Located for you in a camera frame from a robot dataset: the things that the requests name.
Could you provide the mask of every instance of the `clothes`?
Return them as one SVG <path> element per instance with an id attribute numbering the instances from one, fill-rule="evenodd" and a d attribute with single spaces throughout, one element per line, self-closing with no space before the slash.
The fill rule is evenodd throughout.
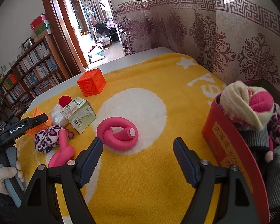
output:
<path id="1" fill-rule="evenodd" d="M 239 132 L 253 153 L 256 162 L 260 160 L 258 154 L 260 152 L 264 152 L 266 162 L 273 160 L 273 143 L 267 127 L 260 132 L 256 130 L 240 130 Z"/>
<path id="2" fill-rule="evenodd" d="M 94 27 L 97 29 L 95 32 L 97 32 L 100 35 L 102 35 L 105 32 L 105 29 L 109 29 L 107 25 L 101 21 L 96 22 L 96 25 Z"/>
<path id="3" fill-rule="evenodd" d="M 16 224 L 17 208 L 10 196 L 0 193 L 0 219 L 1 217 L 5 222 L 2 224 Z"/>
<path id="4" fill-rule="evenodd" d="M 274 160 L 269 164 L 265 185 L 269 206 L 277 210 L 280 206 L 280 146 L 274 149 Z"/>
<path id="5" fill-rule="evenodd" d="M 242 130 L 262 131 L 272 117 L 274 101 L 262 87 L 248 87 L 236 81 L 224 88 L 220 104 L 232 120 L 243 120 Z"/>
<path id="6" fill-rule="evenodd" d="M 280 106 L 276 103 L 274 104 L 273 115 L 267 124 L 267 129 L 276 146 L 280 145 Z"/>

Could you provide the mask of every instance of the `curtain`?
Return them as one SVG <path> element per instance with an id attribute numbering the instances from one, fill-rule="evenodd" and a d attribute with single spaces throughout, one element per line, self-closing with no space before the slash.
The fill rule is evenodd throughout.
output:
<path id="1" fill-rule="evenodd" d="M 111 0 L 126 55 L 167 47 L 224 81 L 280 91 L 280 13 L 271 0 Z"/>
<path id="2" fill-rule="evenodd" d="M 100 1 L 101 0 L 81 0 L 87 22 L 93 21 L 93 17 L 95 21 L 107 21 L 106 13 L 101 9 Z M 93 17 L 87 13 L 87 10 L 95 12 L 95 14 L 92 15 Z"/>

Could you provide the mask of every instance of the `knit hat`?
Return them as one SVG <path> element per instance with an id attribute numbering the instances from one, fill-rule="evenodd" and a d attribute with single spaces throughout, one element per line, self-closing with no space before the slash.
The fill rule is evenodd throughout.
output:
<path id="1" fill-rule="evenodd" d="M 230 119 L 242 119 L 249 127 L 262 131 L 272 117 L 274 101 L 262 87 L 248 87 L 236 81 L 224 88 L 220 104 Z"/>
<path id="2" fill-rule="evenodd" d="M 270 209 L 280 206 L 280 146 L 274 149 L 274 160 L 267 169 L 267 198 Z"/>
<path id="3" fill-rule="evenodd" d="M 280 145 L 280 106 L 274 104 L 273 115 L 267 124 L 269 135 L 275 144 Z"/>

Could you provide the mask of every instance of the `leopard print fabric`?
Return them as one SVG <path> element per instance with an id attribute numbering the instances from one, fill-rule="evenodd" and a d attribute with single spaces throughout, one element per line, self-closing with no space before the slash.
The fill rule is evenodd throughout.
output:
<path id="1" fill-rule="evenodd" d="M 273 115 L 267 124 L 267 129 L 275 147 L 280 145 L 280 106 L 276 103 L 274 104 Z"/>
<path id="2" fill-rule="evenodd" d="M 48 153 L 53 147 L 59 146 L 58 131 L 60 129 L 63 129 L 60 125 L 53 125 L 37 132 L 34 137 L 35 149 L 41 153 Z"/>

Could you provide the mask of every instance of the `white glove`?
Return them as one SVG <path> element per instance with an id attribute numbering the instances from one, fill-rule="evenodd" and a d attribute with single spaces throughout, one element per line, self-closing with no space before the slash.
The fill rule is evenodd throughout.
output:
<path id="1" fill-rule="evenodd" d="M 20 157 L 20 152 L 17 151 L 17 158 Z M 18 177 L 21 180 L 21 182 L 24 182 L 24 175 L 23 172 L 20 171 L 22 164 L 19 160 L 16 161 L 16 168 L 14 167 L 1 167 L 0 168 L 0 193 L 9 195 L 4 184 L 4 180 L 8 178 L 14 177 L 18 173 Z"/>

